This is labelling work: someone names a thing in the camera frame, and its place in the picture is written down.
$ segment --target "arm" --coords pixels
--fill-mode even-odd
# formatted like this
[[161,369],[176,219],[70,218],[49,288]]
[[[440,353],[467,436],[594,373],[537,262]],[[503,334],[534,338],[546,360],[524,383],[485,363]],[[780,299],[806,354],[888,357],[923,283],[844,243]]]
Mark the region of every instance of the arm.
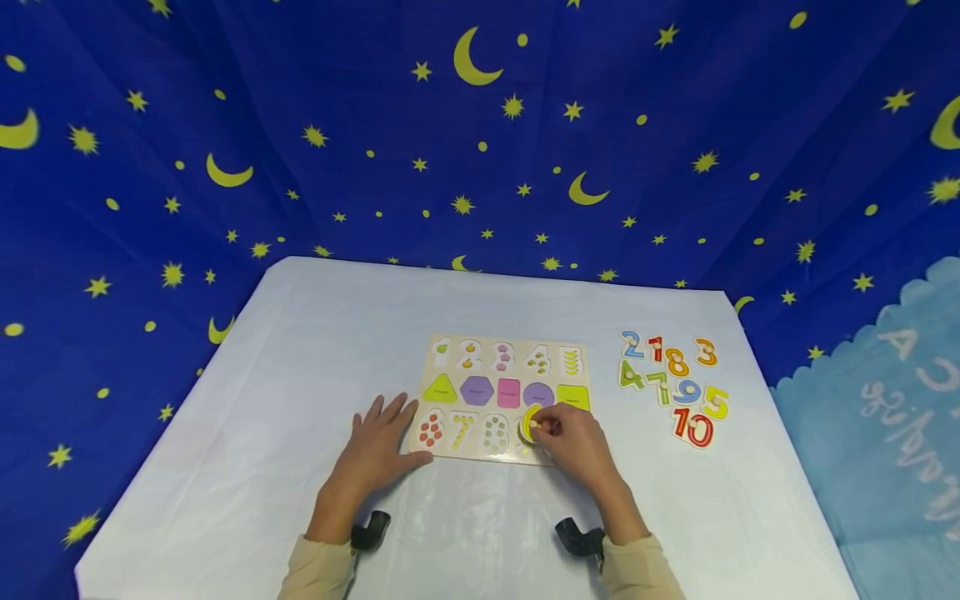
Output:
[[539,425],[531,428],[534,441],[587,488],[600,511],[607,532],[600,580],[611,600],[683,600],[660,542],[613,463],[600,423],[563,403],[540,410],[533,421]]
[[353,579],[350,531],[360,505],[372,492],[433,460],[429,452],[399,454],[400,438],[417,412],[407,395],[386,408],[378,396],[365,418],[353,416],[353,431],[329,479],[317,493],[306,534],[297,540],[278,600],[341,600]]

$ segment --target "beige sleeve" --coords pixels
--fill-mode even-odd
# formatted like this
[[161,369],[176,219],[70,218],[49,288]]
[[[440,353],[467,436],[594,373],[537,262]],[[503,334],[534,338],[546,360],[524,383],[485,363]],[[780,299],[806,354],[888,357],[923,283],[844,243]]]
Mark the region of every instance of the beige sleeve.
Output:
[[613,545],[604,538],[603,553],[600,581],[610,600],[684,600],[656,537],[625,546]]
[[300,536],[277,600],[342,600],[353,579],[355,554],[349,543],[334,546]]

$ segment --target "left hand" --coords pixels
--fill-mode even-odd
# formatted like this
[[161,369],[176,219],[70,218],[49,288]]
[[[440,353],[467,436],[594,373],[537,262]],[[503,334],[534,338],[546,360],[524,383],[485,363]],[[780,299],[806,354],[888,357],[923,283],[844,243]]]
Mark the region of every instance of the left hand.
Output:
[[364,418],[353,415],[353,433],[337,459],[327,485],[362,502],[369,494],[386,488],[402,474],[433,461],[427,451],[400,454],[397,448],[403,432],[417,413],[418,402],[404,406],[407,395],[400,394],[383,407],[377,396]]

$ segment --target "black clip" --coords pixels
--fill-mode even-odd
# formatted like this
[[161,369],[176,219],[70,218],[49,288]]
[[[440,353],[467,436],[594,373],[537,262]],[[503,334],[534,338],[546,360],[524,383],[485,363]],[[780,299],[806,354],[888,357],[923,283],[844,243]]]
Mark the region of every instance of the black clip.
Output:
[[577,522],[572,516],[568,516],[557,523],[554,530],[560,536],[560,543],[567,552],[582,558],[595,556],[600,565],[603,565],[603,538],[607,535],[603,529],[597,527],[581,533]]
[[383,511],[373,511],[370,514],[370,523],[366,527],[353,525],[353,529],[350,530],[350,545],[362,552],[376,550],[380,547],[389,525],[390,515]]

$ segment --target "pink rectangle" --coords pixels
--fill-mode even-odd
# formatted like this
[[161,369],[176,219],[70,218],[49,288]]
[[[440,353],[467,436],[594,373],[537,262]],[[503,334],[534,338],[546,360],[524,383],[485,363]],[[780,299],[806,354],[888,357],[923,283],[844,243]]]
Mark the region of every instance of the pink rectangle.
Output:
[[500,408],[520,407],[520,382],[517,379],[500,379],[497,382],[496,405]]

